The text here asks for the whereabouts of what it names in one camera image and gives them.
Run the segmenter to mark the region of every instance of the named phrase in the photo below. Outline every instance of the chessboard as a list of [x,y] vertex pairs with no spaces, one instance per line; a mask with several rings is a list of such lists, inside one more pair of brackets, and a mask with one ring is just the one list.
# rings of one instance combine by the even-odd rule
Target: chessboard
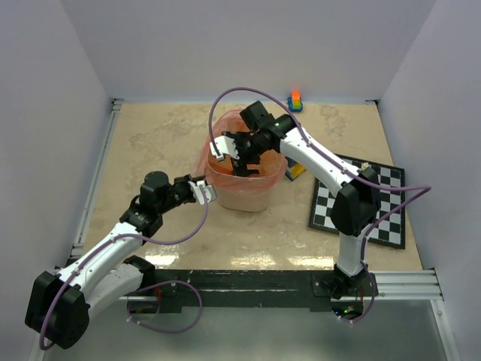
[[[352,158],[349,156],[340,156],[342,160],[361,168],[365,162],[377,172],[380,184],[391,187],[404,187],[404,170],[402,168],[392,167],[390,165],[369,162],[368,160]],[[390,193],[384,190],[380,191],[381,209],[376,217],[382,217],[390,210],[400,205],[405,200],[404,193]],[[328,189],[318,179],[314,184],[313,200],[310,209],[309,227],[320,229],[326,232],[339,233],[329,217],[332,206],[334,205],[334,197]],[[405,249],[406,248],[406,214],[405,209],[401,209],[381,222],[379,226],[370,233],[369,242],[381,244],[382,246]]]

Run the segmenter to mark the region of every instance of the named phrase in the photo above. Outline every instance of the tabletop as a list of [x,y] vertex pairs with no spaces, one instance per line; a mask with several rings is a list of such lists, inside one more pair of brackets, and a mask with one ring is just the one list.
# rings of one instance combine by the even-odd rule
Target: tabletop
[[[221,103],[215,116],[246,104]],[[266,108],[279,116],[282,109]],[[164,171],[172,181],[194,172],[207,137],[210,104],[128,103],[122,105],[84,250],[103,239],[139,193],[144,176]],[[392,165],[383,126],[373,104],[304,104],[298,119],[334,153]],[[145,244],[135,252],[157,268],[193,269],[330,269],[339,251],[338,235],[307,227],[314,178],[303,173],[294,182],[283,177],[265,211],[247,213],[209,206],[200,232],[174,246]],[[184,205],[164,215],[155,239],[173,241],[196,227],[200,205]],[[409,220],[406,249],[369,244],[367,260],[374,270],[420,270]]]

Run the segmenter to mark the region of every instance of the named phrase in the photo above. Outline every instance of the purple cable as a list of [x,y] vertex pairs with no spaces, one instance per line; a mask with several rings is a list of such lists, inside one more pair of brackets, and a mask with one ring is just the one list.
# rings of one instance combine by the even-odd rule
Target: purple cable
[[181,332],[184,332],[184,331],[187,331],[188,329],[191,329],[193,326],[195,326],[195,324],[201,319],[201,316],[202,316],[202,311],[203,311],[203,306],[202,306],[202,298],[201,298],[201,295],[200,293],[193,287],[193,285],[191,284],[188,284],[187,282],[184,282],[184,281],[179,281],[179,280],[175,280],[175,281],[164,281],[164,282],[160,282],[158,284],[154,284],[152,286],[148,286],[148,287],[144,287],[144,288],[140,288],[139,290],[136,290],[135,293],[140,293],[140,292],[144,292],[144,291],[148,291],[148,290],[151,290],[152,288],[157,288],[157,287],[161,287],[161,286],[164,286],[166,284],[182,284],[183,286],[186,286],[188,288],[190,288],[193,293],[197,296],[197,299],[198,299],[198,313],[197,313],[197,316],[195,316],[195,319],[189,323],[187,326],[184,326],[180,329],[162,329],[160,327],[155,327],[155,326],[151,326],[147,323],[144,323],[144,322],[141,322],[139,320],[136,320],[135,318],[133,318],[132,314],[130,313],[130,309],[127,308],[127,315],[129,316],[129,318],[127,319],[127,321],[131,320],[133,321],[134,323],[138,324],[139,326],[142,326],[142,327],[145,327],[146,329],[150,329],[152,331],[156,331],[156,332],[161,332],[161,333],[181,333]]
[[411,186],[411,187],[388,187],[388,186],[383,186],[383,185],[380,185],[380,184],[375,184],[375,183],[372,183],[370,182],[369,180],[365,180],[364,178],[361,178],[359,177],[357,174],[354,174],[352,173],[351,171],[345,169],[343,167],[342,164],[336,162],[336,160],[334,160],[332,157],[330,157],[327,153],[325,153],[324,151],[322,151],[321,149],[319,149],[318,147],[316,147],[315,144],[312,144],[309,140],[309,138],[306,136],[306,133],[304,132],[304,130],[302,129],[302,125],[301,123],[299,122],[299,120],[297,119],[297,117],[294,115],[294,113],[292,113],[288,107],[286,107],[281,101],[277,100],[276,98],[274,98],[273,96],[265,93],[265,92],[262,92],[261,90],[257,90],[257,89],[254,89],[254,88],[249,88],[249,87],[246,87],[246,86],[237,86],[235,88],[231,88],[231,89],[227,89],[225,92],[223,92],[222,94],[220,94],[217,99],[214,101],[214,103],[212,104],[212,107],[210,108],[210,112],[209,112],[209,120],[208,120],[208,126],[209,126],[209,135],[210,135],[210,141],[213,145],[213,149],[216,151],[216,153],[218,155],[220,155],[220,152],[219,152],[219,148],[217,148],[217,145],[216,143],[213,141],[214,140],[214,136],[213,136],[213,129],[212,129],[212,119],[213,119],[213,112],[217,106],[217,104],[219,104],[220,100],[226,96],[227,94],[229,93],[232,93],[232,92],[237,92],[237,91],[246,91],[246,92],[251,92],[251,93],[256,93],[256,94],[259,94],[261,96],[264,96],[265,98],[273,101],[274,103],[276,103],[277,105],[279,105],[291,118],[292,120],[294,121],[295,125],[297,126],[297,128],[299,129],[299,133],[301,134],[302,138],[304,139],[304,141],[306,142],[306,144],[309,146],[309,147],[312,147],[312,149],[314,149],[320,156],[322,156],[323,158],[327,159],[334,167],[336,167],[337,169],[341,170],[343,173],[349,175],[350,177],[356,179],[358,182],[360,183],[363,183],[369,187],[372,187],[374,189],[377,189],[377,190],[385,190],[385,191],[388,191],[388,192],[409,192],[409,191],[413,191],[413,190],[419,190],[419,192],[417,194],[415,194],[414,196],[412,196],[411,198],[407,199],[406,201],[404,201],[403,203],[401,203],[399,206],[397,206],[396,208],[390,210],[390,212],[384,214],[380,219],[378,219],[376,222],[374,222],[373,224],[371,224],[371,226],[367,229],[366,233],[365,233],[365,236],[363,237],[362,239],[362,246],[361,246],[361,264],[362,264],[362,268],[368,273],[368,276],[371,280],[371,284],[372,284],[372,287],[373,287],[373,295],[371,297],[371,301],[369,302],[369,305],[368,307],[366,308],[366,311],[363,312],[363,314],[357,318],[355,318],[354,320],[352,320],[352,322],[358,322],[360,321],[361,319],[363,319],[368,313],[369,311],[371,310],[372,306],[373,306],[373,303],[374,303],[374,298],[375,298],[375,294],[376,294],[376,290],[377,290],[377,285],[376,285],[376,282],[374,281],[374,278],[372,276],[372,274],[370,272],[368,272],[368,267],[366,266],[366,264],[364,263],[364,258],[365,258],[365,249],[366,249],[366,244],[368,242],[368,236],[369,234],[372,232],[373,229],[375,229],[383,220],[385,220],[386,218],[390,217],[391,214],[399,211],[400,209],[406,207],[408,204],[410,204],[411,202],[413,202],[414,200],[418,199],[420,196],[422,196],[423,194],[429,192],[431,190],[431,186],[427,185],[427,184],[424,184],[424,185],[421,185],[421,186]]
[[[204,191],[204,188],[202,188],[202,186],[199,187],[200,190],[201,190],[201,193],[202,193],[202,198],[204,199],[204,215],[201,219],[201,222],[197,225],[197,227],[195,227],[195,229],[190,232],[188,235],[186,235],[185,237],[182,237],[181,239],[178,239],[176,241],[172,241],[172,242],[165,242],[165,241],[156,241],[155,239],[151,239],[151,238],[148,238],[148,237],[145,237],[143,235],[137,235],[135,233],[125,233],[125,234],[122,234],[122,235],[116,235],[115,237],[113,237],[112,239],[110,239],[109,241],[103,243],[102,245],[98,246],[93,252],[91,252],[91,254],[89,254],[77,267],[77,269],[73,270],[73,272],[71,273],[70,276],[68,276],[67,280],[64,282],[64,284],[60,287],[59,289],[59,292],[57,292],[57,294],[55,295],[55,297],[53,297],[53,300],[52,300],[52,303],[50,303],[50,306],[47,310],[47,313],[45,314],[45,318],[44,318],[44,322],[42,323],[42,327],[40,329],[40,338],[38,340],[38,343],[39,343],[39,347],[41,350],[43,351],[46,351],[46,350],[49,350],[50,348],[52,348],[52,346],[54,345],[53,342],[49,343],[49,344],[45,344],[45,334],[47,333],[47,326],[48,326],[48,323],[50,322],[50,318],[52,317],[52,313],[53,313],[53,310],[55,309],[55,306],[57,305],[57,303],[59,302],[60,300],[60,297],[63,295],[63,293],[65,292],[65,289],[70,285],[70,283],[74,280],[74,278],[76,276],[79,275],[80,273],[80,270],[85,268],[85,266],[90,262],[90,260],[95,257],[97,254],[99,254],[103,249],[105,249],[108,245],[114,243],[115,241],[121,239],[121,238],[127,238],[127,237],[131,237],[131,238],[137,238],[137,239],[141,239],[142,241],[147,241],[149,243],[154,243],[154,244],[159,244],[159,245],[172,245],[172,244],[179,244],[179,243],[182,243],[184,241],[187,241],[189,238],[193,237],[200,229],[201,227],[204,225],[205,223],[205,220],[207,219],[207,212],[209,210],[209,204],[208,204],[208,201],[207,201],[207,196],[205,194],[205,191]],[[179,283],[179,284],[183,284],[182,281],[167,281],[166,282],[167,284],[168,283]],[[190,325],[188,325],[187,327],[183,327],[182,329],[180,329],[179,332],[182,332],[182,331],[185,331],[187,329],[190,329],[192,328],[197,322],[198,322],[198,319],[200,318],[201,314],[202,314],[202,300],[200,299],[200,295],[198,294],[197,290],[194,289],[193,286],[191,286],[190,284],[187,284],[189,288],[193,289],[196,296],[199,298],[199,305],[200,305],[200,310],[199,310],[199,313],[198,313],[198,316],[195,318],[194,322],[192,322]]]

